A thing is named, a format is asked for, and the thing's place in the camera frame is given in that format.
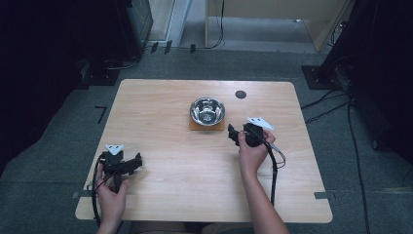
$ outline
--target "silver bowl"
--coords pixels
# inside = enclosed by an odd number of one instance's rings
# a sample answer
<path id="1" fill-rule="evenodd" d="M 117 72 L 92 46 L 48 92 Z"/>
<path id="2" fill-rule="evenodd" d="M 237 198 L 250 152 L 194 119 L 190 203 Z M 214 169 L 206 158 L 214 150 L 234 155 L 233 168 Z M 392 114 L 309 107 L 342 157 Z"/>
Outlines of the silver bowl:
<path id="1" fill-rule="evenodd" d="M 192 103 L 189 109 L 192 119 L 204 126 L 216 125 L 224 118 L 224 104 L 212 97 L 202 97 Z"/>

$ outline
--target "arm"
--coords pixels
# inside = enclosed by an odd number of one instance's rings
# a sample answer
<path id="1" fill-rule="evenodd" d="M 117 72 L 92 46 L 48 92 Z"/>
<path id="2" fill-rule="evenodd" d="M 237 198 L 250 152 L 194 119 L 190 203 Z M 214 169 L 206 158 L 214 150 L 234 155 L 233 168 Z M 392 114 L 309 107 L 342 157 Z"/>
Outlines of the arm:
<path id="1" fill-rule="evenodd" d="M 240 131 L 240 166 L 243 179 L 246 200 L 252 218 L 255 233 L 288 233 L 288 230 L 277 211 L 271 204 L 264 188 L 257 177 L 257 171 L 264 162 L 268 151 L 261 144 L 251 148 L 245 142 L 245 133 Z M 264 138 L 268 142 L 274 142 L 276 138 L 264 130 Z"/>
<path id="2" fill-rule="evenodd" d="M 101 209 L 101 224 L 97 229 L 97 234 L 114 234 L 116 233 L 119 224 L 121 223 L 122 215 L 125 211 L 127 201 L 127 191 L 130 182 L 126 179 L 122 182 L 118 194 L 112 192 L 109 186 L 103 182 L 102 178 L 103 166 L 99 165 L 97 171 L 97 198 Z"/>

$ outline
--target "white floor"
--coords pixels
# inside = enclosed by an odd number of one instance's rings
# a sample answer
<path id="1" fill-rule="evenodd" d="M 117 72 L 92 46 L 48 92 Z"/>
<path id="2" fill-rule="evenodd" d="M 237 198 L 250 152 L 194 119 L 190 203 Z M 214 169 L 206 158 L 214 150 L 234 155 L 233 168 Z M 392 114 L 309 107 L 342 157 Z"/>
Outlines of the white floor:
<path id="1" fill-rule="evenodd" d="M 187 0 L 175 0 L 168 40 L 174 47 L 205 47 L 205 0 L 194 0 L 184 22 Z M 220 19 L 209 18 L 209 46 L 220 35 Z M 224 18 L 224 41 L 217 50 L 272 51 L 283 53 L 316 53 L 303 21 L 293 19 Z M 321 53 L 327 54 L 329 46 Z"/>

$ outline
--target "bowl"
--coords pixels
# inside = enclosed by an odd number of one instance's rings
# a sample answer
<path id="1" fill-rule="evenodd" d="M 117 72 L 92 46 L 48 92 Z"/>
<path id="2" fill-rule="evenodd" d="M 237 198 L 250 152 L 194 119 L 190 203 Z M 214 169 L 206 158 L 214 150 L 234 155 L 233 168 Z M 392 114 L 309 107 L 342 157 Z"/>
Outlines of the bowl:
<path id="1" fill-rule="evenodd" d="M 200 125 L 216 125 L 224 118 L 224 103 L 212 97 L 202 97 L 194 101 L 190 108 L 192 119 Z"/>

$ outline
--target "wooden table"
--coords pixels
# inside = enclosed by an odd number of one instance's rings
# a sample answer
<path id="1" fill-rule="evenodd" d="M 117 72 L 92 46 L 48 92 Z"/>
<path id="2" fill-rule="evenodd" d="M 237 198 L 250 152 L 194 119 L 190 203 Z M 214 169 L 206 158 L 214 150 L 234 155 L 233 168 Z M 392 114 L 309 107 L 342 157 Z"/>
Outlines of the wooden table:
<path id="1" fill-rule="evenodd" d="M 239 99 L 236 91 L 245 91 Z M 190 131 L 189 107 L 197 98 L 220 99 L 225 124 L 241 130 L 246 117 L 276 127 L 276 146 L 286 157 L 279 170 L 276 204 L 286 222 L 331 221 L 319 168 L 294 87 L 288 82 L 124 80 L 113 103 L 94 159 L 104 145 L 123 144 L 125 159 L 141 153 L 143 166 L 131 180 L 125 220 L 250 221 L 238 146 L 225 131 Z M 259 179 L 270 195 L 268 157 Z M 87 183 L 92 180 L 94 162 Z M 80 219 L 93 219 L 90 197 L 81 197 Z"/>
<path id="2" fill-rule="evenodd" d="M 209 17 L 221 17 L 223 0 L 206 0 L 206 47 Z M 352 0 L 225 0 L 224 17 L 304 20 L 319 52 Z"/>

